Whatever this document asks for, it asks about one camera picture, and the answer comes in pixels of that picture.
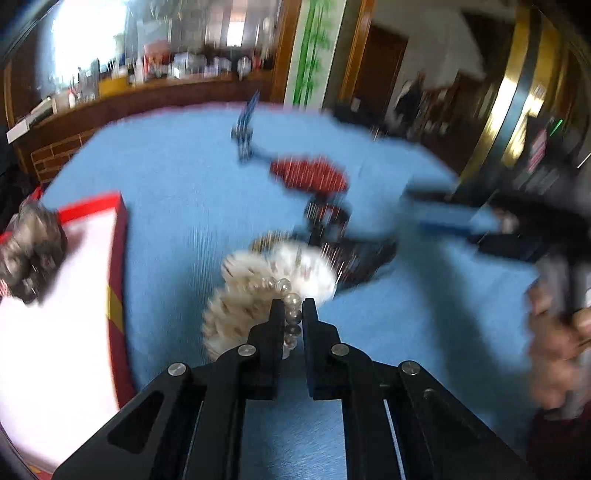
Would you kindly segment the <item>person's right hand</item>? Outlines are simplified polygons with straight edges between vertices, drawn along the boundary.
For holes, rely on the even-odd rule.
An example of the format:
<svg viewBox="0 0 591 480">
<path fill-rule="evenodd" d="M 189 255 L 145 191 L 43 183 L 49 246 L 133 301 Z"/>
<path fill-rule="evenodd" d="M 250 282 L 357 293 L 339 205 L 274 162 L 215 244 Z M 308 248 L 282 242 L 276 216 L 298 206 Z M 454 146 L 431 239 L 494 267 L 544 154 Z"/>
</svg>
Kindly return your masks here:
<svg viewBox="0 0 591 480">
<path fill-rule="evenodd" d="M 532 398 L 545 410 L 557 409 L 569 392 L 581 386 L 582 371 L 575 360 L 582 354 L 583 344 L 590 344 L 590 310 L 576 312 L 571 324 L 565 325 L 551 313 L 553 298 L 541 280 L 530 286 L 527 298 Z"/>
</svg>

